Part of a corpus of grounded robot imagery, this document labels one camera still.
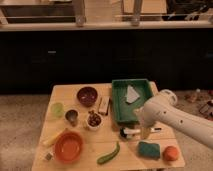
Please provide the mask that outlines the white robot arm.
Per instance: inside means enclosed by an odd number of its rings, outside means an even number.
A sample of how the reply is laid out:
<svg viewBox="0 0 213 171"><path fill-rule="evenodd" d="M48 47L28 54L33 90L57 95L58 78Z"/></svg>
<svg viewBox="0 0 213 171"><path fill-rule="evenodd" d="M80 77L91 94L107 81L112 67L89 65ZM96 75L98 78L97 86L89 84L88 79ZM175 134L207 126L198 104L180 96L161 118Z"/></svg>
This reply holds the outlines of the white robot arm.
<svg viewBox="0 0 213 171"><path fill-rule="evenodd" d="M177 102L176 94L164 89L135 109L134 113L142 128L161 122L213 149L213 122L177 109Z"/></svg>

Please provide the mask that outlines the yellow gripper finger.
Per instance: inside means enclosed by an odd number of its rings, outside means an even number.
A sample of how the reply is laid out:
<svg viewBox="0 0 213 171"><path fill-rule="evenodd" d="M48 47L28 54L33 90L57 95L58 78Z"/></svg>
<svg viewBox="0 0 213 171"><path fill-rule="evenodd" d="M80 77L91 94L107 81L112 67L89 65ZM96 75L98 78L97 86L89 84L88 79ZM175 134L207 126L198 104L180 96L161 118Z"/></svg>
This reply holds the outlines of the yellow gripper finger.
<svg viewBox="0 0 213 171"><path fill-rule="evenodd" d="M141 127L140 137L142 140L147 139L151 133L150 127Z"/></svg>

